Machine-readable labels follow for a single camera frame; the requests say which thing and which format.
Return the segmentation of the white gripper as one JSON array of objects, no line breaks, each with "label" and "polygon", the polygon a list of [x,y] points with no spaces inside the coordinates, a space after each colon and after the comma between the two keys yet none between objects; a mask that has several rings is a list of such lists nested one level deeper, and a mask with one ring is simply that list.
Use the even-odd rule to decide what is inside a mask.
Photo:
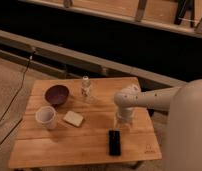
[{"label": "white gripper", "polygon": [[[119,121],[127,123],[130,131],[134,128],[133,109],[132,108],[121,108],[119,107],[116,113],[116,117]],[[121,123],[115,120],[114,130],[119,131],[121,129]]]}]

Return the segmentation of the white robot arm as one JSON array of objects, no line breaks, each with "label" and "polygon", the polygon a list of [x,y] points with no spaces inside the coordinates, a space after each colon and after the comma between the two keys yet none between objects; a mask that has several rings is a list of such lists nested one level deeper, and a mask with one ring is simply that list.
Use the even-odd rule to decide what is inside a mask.
[{"label": "white robot arm", "polygon": [[202,79],[182,86],[140,92],[129,85],[116,92],[117,117],[129,108],[167,111],[163,171],[202,171]]}]

